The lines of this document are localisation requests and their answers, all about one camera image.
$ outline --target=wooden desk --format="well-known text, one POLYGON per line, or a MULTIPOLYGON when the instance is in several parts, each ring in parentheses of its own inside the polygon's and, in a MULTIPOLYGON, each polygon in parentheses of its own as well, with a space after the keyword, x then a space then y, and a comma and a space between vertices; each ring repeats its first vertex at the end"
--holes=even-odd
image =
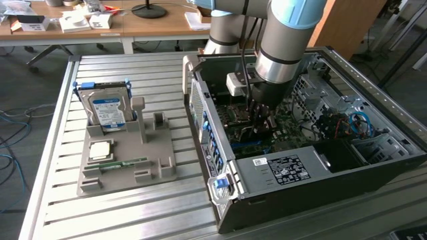
MULTIPOLYGON (((23 31, 19 29, 11 32, 11 23, 16 20, 11 17, 9 21, 0 25, 0 47, 7 46, 37 46, 37 45, 67 45, 91 43, 121 43, 125 54, 133 53, 132 43, 135 41, 161 41, 161 40, 192 40, 208 39, 210 31, 194 31, 188 27, 184 12, 194 10, 171 4, 161 5, 168 14, 157 19, 144 19, 132 14, 129 9, 143 4, 143 0, 105 0, 101 1, 108 6, 127 9, 125 15, 112 17, 111 29, 92 29, 87 31, 63 33, 59 22, 51 23, 47 31, 23 31)), ((190 4, 186 0, 153 0, 152 3, 190 4)), ((59 18, 64 11, 71 11, 72 7, 51 7, 44 1, 31 3, 33 11, 39 15, 49 18, 59 18)))

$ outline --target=lamp base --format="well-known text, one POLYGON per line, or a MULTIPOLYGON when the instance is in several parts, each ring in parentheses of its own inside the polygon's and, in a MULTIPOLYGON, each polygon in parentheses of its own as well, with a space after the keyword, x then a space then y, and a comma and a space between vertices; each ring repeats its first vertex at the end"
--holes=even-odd
POLYGON ((147 5, 141 4, 132 7, 132 13, 143 19, 157 19, 167 15, 168 11, 161 6, 151 4, 148 9, 147 5))

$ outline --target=blue hard drive label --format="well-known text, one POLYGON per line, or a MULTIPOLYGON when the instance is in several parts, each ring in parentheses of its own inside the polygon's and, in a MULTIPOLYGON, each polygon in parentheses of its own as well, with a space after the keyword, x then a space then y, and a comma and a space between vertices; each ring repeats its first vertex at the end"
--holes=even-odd
POLYGON ((311 178, 298 155, 268 160, 267 163, 280 185, 311 178))
POLYGON ((107 132, 119 130, 125 125, 125 117, 119 109, 121 105, 119 98, 97 99, 92 101, 99 124, 107 132))

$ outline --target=metal slotted worktop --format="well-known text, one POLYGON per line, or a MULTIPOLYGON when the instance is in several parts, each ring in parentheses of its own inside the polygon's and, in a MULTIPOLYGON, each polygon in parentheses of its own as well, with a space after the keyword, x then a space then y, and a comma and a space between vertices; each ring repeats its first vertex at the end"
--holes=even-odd
POLYGON ((69 59, 19 239, 382 239, 399 226, 427 221, 427 165, 422 165, 375 193, 238 232, 216 234, 183 102, 183 57, 188 54, 196 52, 69 59), (87 114, 72 93, 72 82, 125 78, 132 94, 144 96, 144 115, 164 112, 169 119, 177 179, 79 197, 87 114))

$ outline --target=chair wheel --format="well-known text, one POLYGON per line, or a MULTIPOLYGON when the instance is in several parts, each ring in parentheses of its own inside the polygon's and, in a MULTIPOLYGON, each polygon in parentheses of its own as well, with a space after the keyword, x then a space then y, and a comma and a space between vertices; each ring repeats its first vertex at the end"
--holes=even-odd
POLYGON ((31 66, 31 67, 28 68, 28 70, 29 70, 29 72, 33 73, 33 74, 39 73, 39 68, 37 68, 36 66, 31 66))
POLYGON ((32 46, 24 46, 24 49, 28 53, 35 53, 35 48, 32 46))

